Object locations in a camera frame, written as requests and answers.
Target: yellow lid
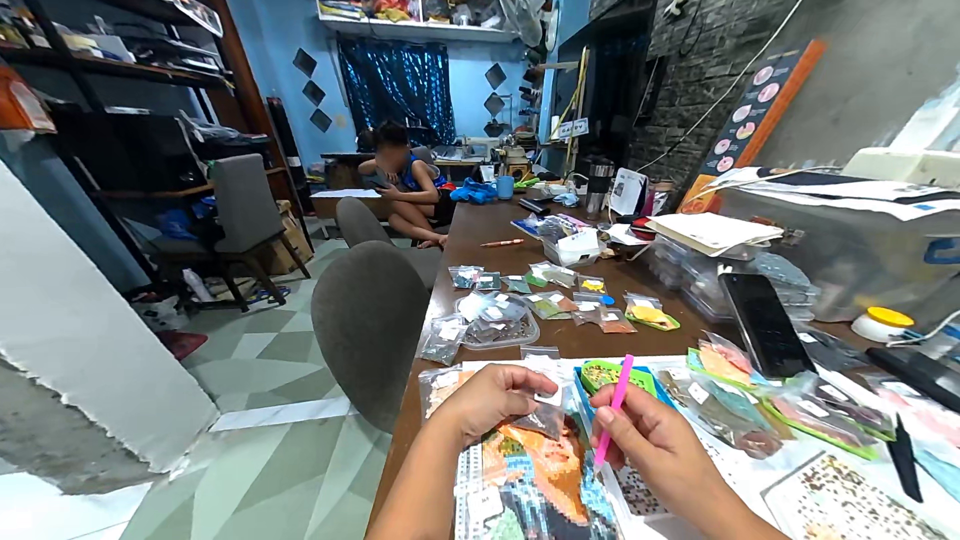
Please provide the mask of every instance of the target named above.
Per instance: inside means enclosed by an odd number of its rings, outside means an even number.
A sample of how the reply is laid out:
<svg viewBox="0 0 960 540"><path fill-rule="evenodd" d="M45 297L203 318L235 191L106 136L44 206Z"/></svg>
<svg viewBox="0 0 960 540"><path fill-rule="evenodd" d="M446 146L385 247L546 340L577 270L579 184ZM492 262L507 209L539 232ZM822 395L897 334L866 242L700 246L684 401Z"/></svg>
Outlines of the yellow lid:
<svg viewBox="0 0 960 540"><path fill-rule="evenodd" d="M913 326L913 319L886 307L867 307L867 315L871 319L891 327L907 328Z"/></svg>

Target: shorts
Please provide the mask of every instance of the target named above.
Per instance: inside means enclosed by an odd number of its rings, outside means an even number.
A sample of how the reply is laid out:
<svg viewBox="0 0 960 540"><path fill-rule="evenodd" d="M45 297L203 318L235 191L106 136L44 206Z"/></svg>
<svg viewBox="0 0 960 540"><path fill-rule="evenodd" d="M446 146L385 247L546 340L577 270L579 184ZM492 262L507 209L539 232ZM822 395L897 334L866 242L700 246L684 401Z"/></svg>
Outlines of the shorts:
<svg viewBox="0 0 960 540"><path fill-rule="evenodd" d="M427 221L435 229L446 227L453 223L453 212L457 209L457 203L450 199L449 189L438 189L440 200L433 206L433 217L428 217Z"/></svg>

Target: blue tank top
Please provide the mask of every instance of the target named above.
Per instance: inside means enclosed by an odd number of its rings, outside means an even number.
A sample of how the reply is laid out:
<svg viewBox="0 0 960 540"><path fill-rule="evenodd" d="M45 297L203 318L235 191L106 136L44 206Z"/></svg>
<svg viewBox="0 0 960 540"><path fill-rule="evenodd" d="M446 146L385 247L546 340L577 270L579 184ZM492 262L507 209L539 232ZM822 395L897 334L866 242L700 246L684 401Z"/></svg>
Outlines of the blue tank top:
<svg viewBox="0 0 960 540"><path fill-rule="evenodd" d="M403 182L403 185L407 186L407 189L411 191L423 191L423 188L420 187L420 183L417 182L417 179L414 178L413 164L414 161L422 161L417 156L414 156L413 152L410 153L410 160L407 161L407 166L403 168L403 172L400 173L400 181ZM446 185L446 176L441 173L440 176L433 180L433 185L437 188L443 187Z"/></svg>

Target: black smartphone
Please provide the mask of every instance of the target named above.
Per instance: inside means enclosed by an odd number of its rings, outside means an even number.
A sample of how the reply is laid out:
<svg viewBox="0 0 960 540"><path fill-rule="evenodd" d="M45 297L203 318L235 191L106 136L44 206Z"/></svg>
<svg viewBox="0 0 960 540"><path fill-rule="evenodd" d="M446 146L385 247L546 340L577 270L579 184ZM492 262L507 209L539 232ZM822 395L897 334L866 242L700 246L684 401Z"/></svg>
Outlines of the black smartphone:
<svg viewBox="0 0 960 540"><path fill-rule="evenodd" d="M815 371L777 291L766 276L721 274L733 317L756 369L768 379L787 379Z"/></svg>

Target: ceiling shelf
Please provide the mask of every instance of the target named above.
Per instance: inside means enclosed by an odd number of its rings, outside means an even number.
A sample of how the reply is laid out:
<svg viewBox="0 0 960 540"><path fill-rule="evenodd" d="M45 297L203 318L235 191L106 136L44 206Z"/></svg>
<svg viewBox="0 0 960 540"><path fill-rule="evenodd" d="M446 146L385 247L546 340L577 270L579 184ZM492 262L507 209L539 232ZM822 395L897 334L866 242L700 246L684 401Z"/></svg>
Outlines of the ceiling shelf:
<svg viewBox="0 0 960 540"><path fill-rule="evenodd" d="M0 46L0 56L3 56L4 60L10 63L40 65L44 67L56 67L58 69L67 68L67 59L59 55L53 49L25 49L10 46ZM195 71L169 69L165 67L141 65L139 63L129 63L125 61L98 59L76 54L74 55L74 60L79 63L81 68L87 73L111 75L113 77L124 77L127 79L139 79L141 81L151 81L154 83L165 83L167 85L193 86L200 88L224 86L226 83L226 80L219 75Z"/></svg>
<svg viewBox="0 0 960 540"><path fill-rule="evenodd" d="M461 40L509 43L518 38L518 35L513 32L479 26L457 26L441 22L417 22L412 20L391 22L377 18L351 19L326 14L320 14L320 21L327 28L343 34L404 39L407 41Z"/></svg>

